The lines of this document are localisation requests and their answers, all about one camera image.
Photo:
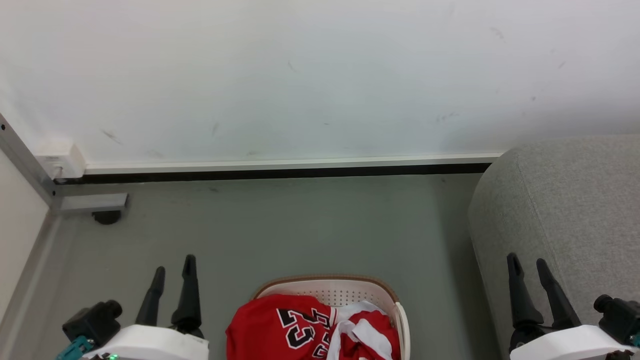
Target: white baseboard trim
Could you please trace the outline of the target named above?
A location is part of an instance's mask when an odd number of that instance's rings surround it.
[[[384,156],[312,160],[212,161],[195,163],[87,164],[85,175],[148,174],[160,172],[208,172],[238,170],[284,170],[300,168],[389,167],[492,163],[501,152],[481,154],[439,154],[425,156]]]

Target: fabric upholstery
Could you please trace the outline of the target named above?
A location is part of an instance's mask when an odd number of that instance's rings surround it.
[[[534,304],[552,323],[536,260],[544,258],[582,323],[597,324],[595,299],[640,300],[640,136],[597,136],[525,145],[481,178],[470,233],[508,359],[511,326],[506,256],[516,252]]]

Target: laundry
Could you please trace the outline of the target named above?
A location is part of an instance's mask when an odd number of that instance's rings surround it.
[[[330,307],[311,296],[270,295],[240,307],[227,360],[399,360],[397,331],[377,306]]]

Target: white wall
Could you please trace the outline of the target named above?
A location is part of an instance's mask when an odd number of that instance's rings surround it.
[[[48,210],[0,151],[0,322]]]
[[[31,148],[72,138],[90,164],[502,152],[640,132],[633,0],[0,10],[0,111]]]

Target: white plastic basket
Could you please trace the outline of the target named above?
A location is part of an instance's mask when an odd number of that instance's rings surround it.
[[[366,300],[389,315],[392,325],[398,330],[401,359],[409,360],[411,338],[406,313],[393,290],[380,280],[354,275],[287,277],[265,284],[253,298],[273,294],[310,295],[333,307]]]

